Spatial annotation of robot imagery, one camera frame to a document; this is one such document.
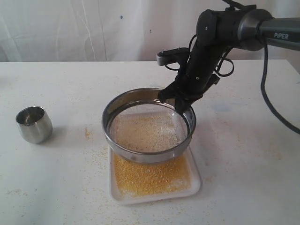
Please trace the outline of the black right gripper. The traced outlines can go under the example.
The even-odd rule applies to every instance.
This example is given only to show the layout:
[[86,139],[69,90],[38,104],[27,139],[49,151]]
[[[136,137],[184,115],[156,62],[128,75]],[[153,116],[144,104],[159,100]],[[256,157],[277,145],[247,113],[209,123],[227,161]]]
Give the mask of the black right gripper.
[[174,99],[177,113],[187,111],[216,82],[214,73],[227,48],[222,42],[197,37],[192,50],[176,49],[175,58],[180,68],[175,81],[158,93],[159,101]]

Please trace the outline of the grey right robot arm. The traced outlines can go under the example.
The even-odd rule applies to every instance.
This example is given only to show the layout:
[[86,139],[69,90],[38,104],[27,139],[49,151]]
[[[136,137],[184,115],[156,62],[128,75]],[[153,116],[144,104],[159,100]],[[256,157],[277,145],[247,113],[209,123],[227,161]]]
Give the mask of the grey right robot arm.
[[265,45],[298,51],[299,18],[273,18],[264,9],[225,11],[206,10],[198,18],[193,47],[181,47],[157,54],[157,63],[179,64],[175,81],[159,92],[158,99],[175,100],[175,110],[185,112],[204,93],[217,84],[218,63],[228,51],[239,48],[258,51]]

